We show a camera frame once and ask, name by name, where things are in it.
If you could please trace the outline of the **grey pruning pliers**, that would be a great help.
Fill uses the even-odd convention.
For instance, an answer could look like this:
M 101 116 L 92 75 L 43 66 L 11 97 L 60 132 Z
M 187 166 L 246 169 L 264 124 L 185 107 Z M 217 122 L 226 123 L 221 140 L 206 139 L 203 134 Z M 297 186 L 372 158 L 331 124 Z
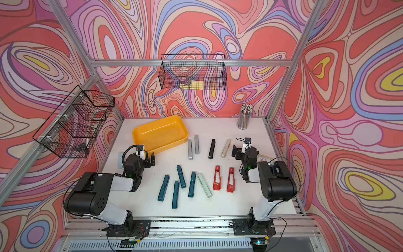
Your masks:
M 194 143 L 195 143 L 195 153 L 196 153 L 196 154 L 200 154 L 200 150 L 199 150 L 199 137 L 198 137 L 197 134 L 194 136 Z
M 187 143 L 188 143 L 188 159 L 192 160 L 193 159 L 193 144 L 192 144 L 192 140 L 188 139 Z

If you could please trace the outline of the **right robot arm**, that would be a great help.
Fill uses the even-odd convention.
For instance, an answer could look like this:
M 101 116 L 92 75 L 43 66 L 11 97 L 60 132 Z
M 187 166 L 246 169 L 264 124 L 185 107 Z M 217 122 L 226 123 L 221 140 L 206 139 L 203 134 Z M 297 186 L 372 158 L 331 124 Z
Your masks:
M 297 196 L 297 185 L 284 161 L 258 161 L 259 151 L 251 138 L 237 138 L 242 147 L 233 146 L 232 156 L 241 161 L 239 173 L 247 183 L 259 183 L 262 197 L 252 207 L 244 225 L 248 232 L 261 234 L 274 229 L 272 216 L 280 204 Z

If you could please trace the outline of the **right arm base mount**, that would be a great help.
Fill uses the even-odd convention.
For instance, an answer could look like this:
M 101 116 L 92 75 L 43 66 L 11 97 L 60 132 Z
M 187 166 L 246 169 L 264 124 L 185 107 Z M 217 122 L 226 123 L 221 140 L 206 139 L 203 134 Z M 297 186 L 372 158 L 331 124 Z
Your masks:
M 236 236 L 268 236 L 276 235 L 275 225 L 272 220 L 259 222 L 247 218 L 235 218 L 229 222 Z

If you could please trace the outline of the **yellow plastic storage tray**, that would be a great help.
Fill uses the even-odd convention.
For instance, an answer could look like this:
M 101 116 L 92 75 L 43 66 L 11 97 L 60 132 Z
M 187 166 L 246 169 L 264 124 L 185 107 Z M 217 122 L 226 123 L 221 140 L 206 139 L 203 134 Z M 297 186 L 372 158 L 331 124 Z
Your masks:
M 136 127 L 132 136 L 134 144 L 142 144 L 149 154 L 157 154 L 186 143 L 189 133 L 181 117 L 172 115 Z

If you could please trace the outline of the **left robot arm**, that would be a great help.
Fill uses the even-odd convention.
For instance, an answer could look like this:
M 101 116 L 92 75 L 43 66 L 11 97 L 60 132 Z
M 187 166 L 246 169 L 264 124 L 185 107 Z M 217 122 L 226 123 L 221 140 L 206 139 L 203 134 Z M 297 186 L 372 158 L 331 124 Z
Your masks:
M 86 172 L 64 196 L 64 210 L 75 216 L 91 216 L 107 224 L 110 236 L 145 236 L 145 228 L 135 225 L 133 214 L 109 201 L 111 192 L 136 192 L 145 169 L 155 166 L 155 154 L 135 144 L 122 154 L 122 174 Z

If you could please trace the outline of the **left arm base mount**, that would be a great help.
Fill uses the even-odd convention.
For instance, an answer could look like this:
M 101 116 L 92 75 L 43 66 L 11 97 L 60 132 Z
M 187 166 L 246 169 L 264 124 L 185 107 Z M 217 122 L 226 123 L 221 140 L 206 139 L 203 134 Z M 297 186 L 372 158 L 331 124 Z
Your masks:
M 150 232 L 150 219 L 129 219 L 122 225 L 110 225 L 102 231 L 107 232 L 108 237 L 148 237 Z

